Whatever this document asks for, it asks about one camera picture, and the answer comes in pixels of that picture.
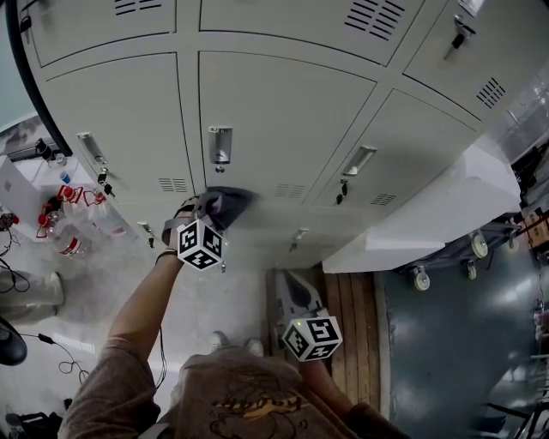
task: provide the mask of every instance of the wheel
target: wheel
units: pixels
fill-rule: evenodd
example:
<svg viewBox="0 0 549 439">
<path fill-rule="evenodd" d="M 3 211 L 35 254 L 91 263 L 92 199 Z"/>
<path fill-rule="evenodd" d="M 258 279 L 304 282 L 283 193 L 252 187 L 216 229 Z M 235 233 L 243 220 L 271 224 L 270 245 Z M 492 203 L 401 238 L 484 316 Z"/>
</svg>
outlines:
<svg viewBox="0 0 549 439">
<path fill-rule="evenodd" d="M 509 253 L 516 253 L 520 247 L 520 244 L 518 243 L 518 239 L 512 238 L 509 241 L 507 241 L 507 251 Z"/>
<path fill-rule="evenodd" d="M 482 259 L 488 255 L 488 245 L 482 235 L 474 235 L 471 238 L 471 249 L 473 249 L 473 253 L 479 259 Z"/>
<path fill-rule="evenodd" d="M 467 277 L 469 280 L 475 280 L 477 279 L 477 267 L 474 265 L 468 265 L 467 266 Z"/>
<path fill-rule="evenodd" d="M 429 286 L 431 286 L 431 280 L 429 279 L 429 276 L 427 276 L 427 273 L 417 273 L 413 277 L 413 286 L 420 292 L 426 292 L 429 289 Z"/>
</svg>

